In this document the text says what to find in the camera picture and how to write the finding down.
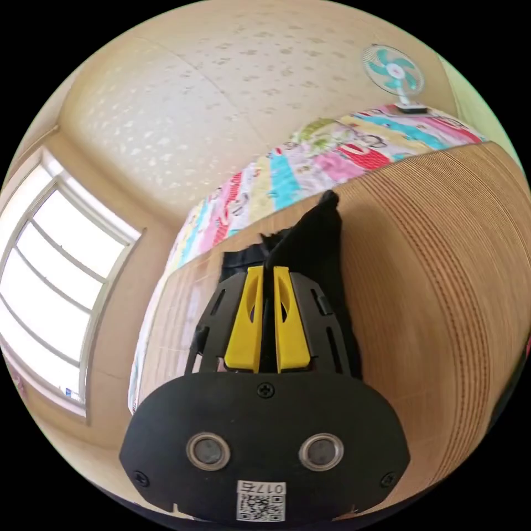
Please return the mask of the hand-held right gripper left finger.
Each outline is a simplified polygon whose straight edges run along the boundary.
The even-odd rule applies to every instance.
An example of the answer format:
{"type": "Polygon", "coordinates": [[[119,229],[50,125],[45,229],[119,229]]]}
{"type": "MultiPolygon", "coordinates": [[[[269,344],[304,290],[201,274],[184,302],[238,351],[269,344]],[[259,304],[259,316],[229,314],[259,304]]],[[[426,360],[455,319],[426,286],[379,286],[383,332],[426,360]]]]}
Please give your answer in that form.
{"type": "Polygon", "coordinates": [[[231,371],[258,372],[263,321],[262,265],[247,269],[240,302],[224,355],[224,363],[231,371]]]}

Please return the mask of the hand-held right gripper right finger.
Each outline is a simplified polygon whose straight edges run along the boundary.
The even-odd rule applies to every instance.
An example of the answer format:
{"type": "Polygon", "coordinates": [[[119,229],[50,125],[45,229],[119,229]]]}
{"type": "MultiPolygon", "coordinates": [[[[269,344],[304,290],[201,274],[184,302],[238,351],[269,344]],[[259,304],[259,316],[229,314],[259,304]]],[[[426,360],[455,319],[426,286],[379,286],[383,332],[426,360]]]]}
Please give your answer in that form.
{"type": "Polygon", "coordinates": [[[287,267],[273,268],[273,286],[277,370],[304,370],[310,364],[310,352],[287,267]]]}

